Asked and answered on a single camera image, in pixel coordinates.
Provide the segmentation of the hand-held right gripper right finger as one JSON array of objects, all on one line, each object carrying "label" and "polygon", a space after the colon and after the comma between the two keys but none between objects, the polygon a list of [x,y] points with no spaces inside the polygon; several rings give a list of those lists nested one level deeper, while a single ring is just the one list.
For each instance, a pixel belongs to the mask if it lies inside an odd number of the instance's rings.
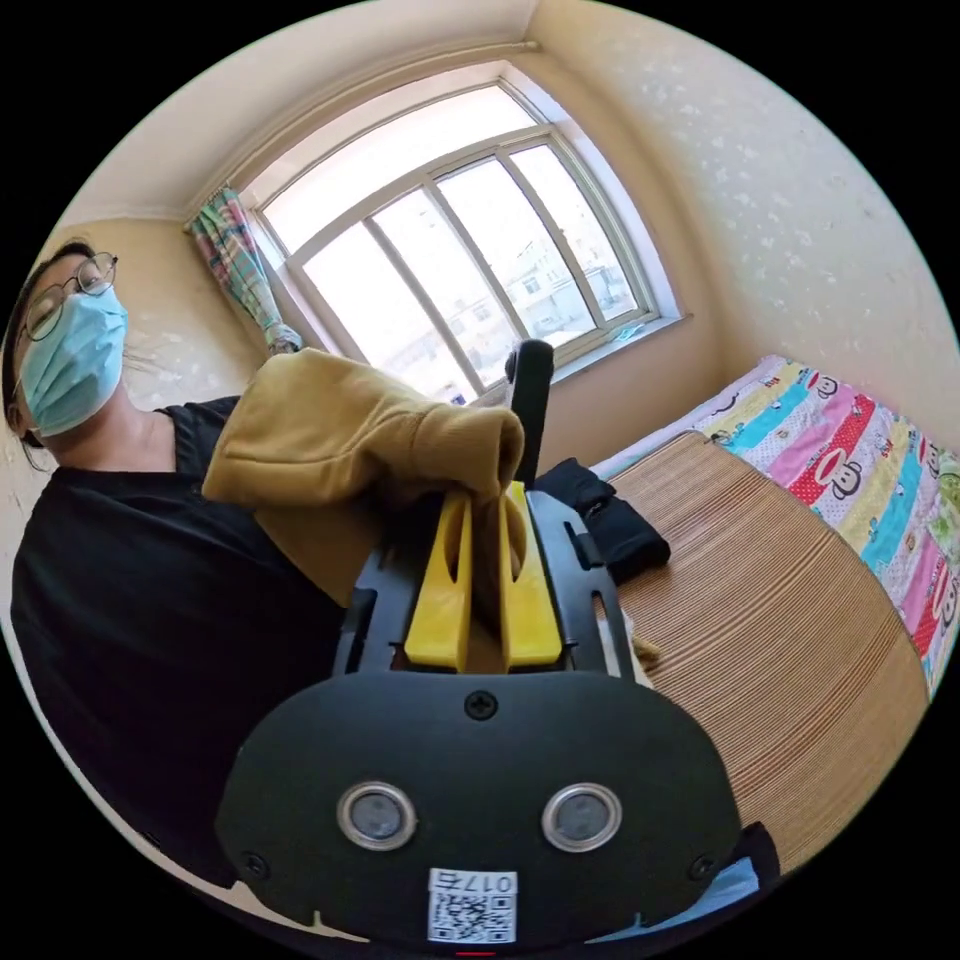
[{"label": "hand-held right gripper right finger", "polygon": [[546,670],[563,644],[524,485],[499,499],[500,640],[508,671]]}]

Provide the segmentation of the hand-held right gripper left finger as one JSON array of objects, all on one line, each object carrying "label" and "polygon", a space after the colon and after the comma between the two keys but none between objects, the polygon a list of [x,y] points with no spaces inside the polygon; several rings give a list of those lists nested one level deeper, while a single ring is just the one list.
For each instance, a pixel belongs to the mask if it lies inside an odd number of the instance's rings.
[{"label": "hand-held right gripper left finger", "polygon": [[468,494],[450,491],[439,512],[404,642],[415,667],[463,671],[472,615],[473,517]]}]

